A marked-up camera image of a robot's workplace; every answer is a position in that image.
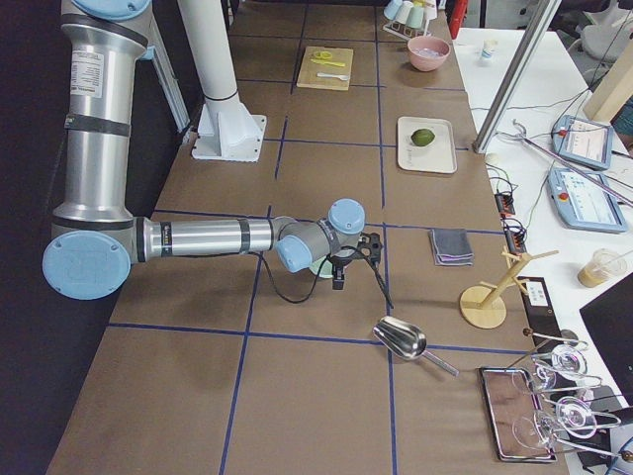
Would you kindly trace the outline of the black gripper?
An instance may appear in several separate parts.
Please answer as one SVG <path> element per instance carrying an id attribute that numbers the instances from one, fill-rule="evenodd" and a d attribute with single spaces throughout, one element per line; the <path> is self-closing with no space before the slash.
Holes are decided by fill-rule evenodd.
<path id="1" fill-rule="evenodd" d="M 343 290 L 345 285 L 344 267 L 353 260 L 363 260 L 377 270 L 382 259 L 383 245 L 377 233 L 362 233 L 354 245 L 346 245 L 329 258 L 332 263 L 332 289 Z"/>

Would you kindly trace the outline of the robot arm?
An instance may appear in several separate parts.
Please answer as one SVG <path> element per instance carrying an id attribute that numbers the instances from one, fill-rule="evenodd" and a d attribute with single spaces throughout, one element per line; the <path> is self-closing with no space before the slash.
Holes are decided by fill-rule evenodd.
<path id="1" fill-rule="evenodd" d="M 64 1 L 60 26 L 71 44 L 69 110 L 59 156 L 65 193 L 53 210 L 42 270 L 48 285 L 76 300 L 114 293 L 137 263 L 275 251 L 290 272 L 311 269 L 344 285 L 346 266 L 372 270 L 381 243 L 348 198 L 326 216 L 155 222 L 148 217 L 174 161 L 177 141 L 196 132 L 197 159 L 255 162 L 267 120 L 241 102 L 224 1 L 177 1 L 173 27 L 191 53 L 202 108 L 190 112 L 152 1 Z"/>

